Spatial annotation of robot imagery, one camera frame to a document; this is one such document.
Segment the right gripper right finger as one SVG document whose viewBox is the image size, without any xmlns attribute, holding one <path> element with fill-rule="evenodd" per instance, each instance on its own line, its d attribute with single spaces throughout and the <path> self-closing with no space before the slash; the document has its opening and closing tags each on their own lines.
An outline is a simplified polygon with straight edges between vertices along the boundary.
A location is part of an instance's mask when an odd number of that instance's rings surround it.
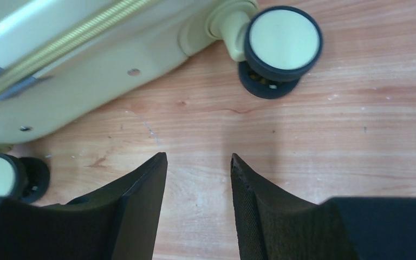
<svg viewBox="0 0 416 260">
<path fill-rule="evenodd" d="M 301 199 L 231 157 L 241 259 L 416 259 L 416 198 Z"/>
</svg>

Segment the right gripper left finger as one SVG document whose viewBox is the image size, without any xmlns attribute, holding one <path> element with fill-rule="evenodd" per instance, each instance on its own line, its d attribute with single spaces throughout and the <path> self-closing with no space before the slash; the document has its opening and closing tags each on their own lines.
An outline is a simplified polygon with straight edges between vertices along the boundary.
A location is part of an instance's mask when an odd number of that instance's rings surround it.
<svg viewBox="0 0 416 260">
<path fill-rule="evenodd" d="M 44 161 L 0 154 L 23 173 L 0 191 L 0 259 L 152 259 L 167 174 L 159 152 L 134 171 L 66 204 L 35 206 L 48 186 Z M 30 196 L 24 191 L 38 187 Z"/>
</svg>

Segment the cream suitcase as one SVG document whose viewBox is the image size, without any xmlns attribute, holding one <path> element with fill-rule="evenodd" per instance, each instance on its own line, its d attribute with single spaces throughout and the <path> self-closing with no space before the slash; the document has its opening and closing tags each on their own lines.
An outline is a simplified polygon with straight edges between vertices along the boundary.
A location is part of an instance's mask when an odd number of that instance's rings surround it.
<svg viewBox="0 0 416 260">
<path fill-rule="evenodd" d="M 256 1 L 0 1 L 0 197 L 32 203 L 50 172 L 14 145 L 48 135 L 222 41 L 242 84 L 286 95 L 315 65 L 306 12 Z"/>
</svg>

